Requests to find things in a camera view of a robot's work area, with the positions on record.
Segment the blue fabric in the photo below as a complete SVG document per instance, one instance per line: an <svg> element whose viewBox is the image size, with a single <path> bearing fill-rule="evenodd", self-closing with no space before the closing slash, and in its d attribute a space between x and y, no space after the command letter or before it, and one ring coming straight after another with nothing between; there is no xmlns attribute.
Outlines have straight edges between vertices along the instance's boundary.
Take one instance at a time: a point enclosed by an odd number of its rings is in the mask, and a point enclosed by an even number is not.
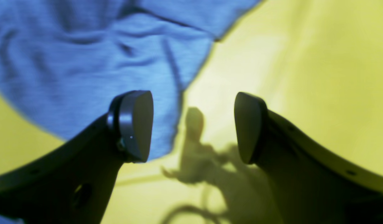
<svg viewBox="0 0 383 224"><path fill-rule="evenodd" d="M172 149L181 93L212 42L257 2L0 0L0 93L68 140L106 113L114 96L150 90L149 160L162 157Z"/></svg>

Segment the screw hole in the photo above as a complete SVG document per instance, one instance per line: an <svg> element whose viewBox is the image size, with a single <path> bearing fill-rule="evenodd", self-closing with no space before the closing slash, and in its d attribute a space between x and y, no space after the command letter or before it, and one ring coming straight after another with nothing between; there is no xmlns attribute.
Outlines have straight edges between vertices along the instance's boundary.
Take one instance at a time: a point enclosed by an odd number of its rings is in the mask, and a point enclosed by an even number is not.
<svg viewBox="0 0 383 224"><path fill-rule="evenodd" d="M33 169L33 170L30 171L30 174L31 175L36 175L36 174L38 174L40 172L41 172L41 170L39 170L39 169Z"/></svg>
<svg viewBox="0 0 383 224"><path fill-rule="evenodd" d="M351 175L351 176L356 176L357 175L355 172L350 171L350 170L347 170L346 173Z"/></svg>
<svg viewBox="0 0 383 224"><path fill-rule="evenodd" d="M90 184L79 185L74 191L73 207L83 207L92 195L92 186Z"/></svg>

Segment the yellow surface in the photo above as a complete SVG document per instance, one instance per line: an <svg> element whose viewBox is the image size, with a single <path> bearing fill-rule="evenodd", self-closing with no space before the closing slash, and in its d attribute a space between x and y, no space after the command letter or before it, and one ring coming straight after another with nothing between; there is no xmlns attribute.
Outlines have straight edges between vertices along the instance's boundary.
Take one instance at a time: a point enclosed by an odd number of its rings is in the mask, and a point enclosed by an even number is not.
<svg viewBox="0 0 383 224"><path fill-rule="evenodd" d="M383 175L383 0L271 0L243 17L187 90L174 152L123 166L103 224L280 223L237 156L239 91ZM0 98L0 173L58 145Z"/></svg>

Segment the yellow backdrop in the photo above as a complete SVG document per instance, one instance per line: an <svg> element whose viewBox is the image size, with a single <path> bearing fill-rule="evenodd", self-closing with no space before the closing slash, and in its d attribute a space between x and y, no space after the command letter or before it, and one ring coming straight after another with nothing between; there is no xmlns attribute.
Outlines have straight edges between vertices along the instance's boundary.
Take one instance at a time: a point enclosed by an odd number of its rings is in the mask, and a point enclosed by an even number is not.
<svg viewBox="0 0 383 224"><path fill-rule="evenodd" d="M174 152L123 166L103 224L281 223L237 155L239 91L383 175L383 0L271 0L243 17L187 90ZM0 174L60 144L0 97Z"/></svg>

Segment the blue cloth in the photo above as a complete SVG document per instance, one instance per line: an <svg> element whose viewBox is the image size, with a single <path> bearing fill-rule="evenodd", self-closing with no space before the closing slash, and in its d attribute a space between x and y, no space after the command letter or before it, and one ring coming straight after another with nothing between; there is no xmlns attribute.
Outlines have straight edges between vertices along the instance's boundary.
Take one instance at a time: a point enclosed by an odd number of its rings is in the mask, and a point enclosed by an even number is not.
<svg viewBox="0 0 383 224"><path fill-rule="evenodd" d="M114 96L150 90L149 160L162 157L172 149L182 91L213 41L257 2L0 0L0 93L68 140L106 113Z"/></svg>

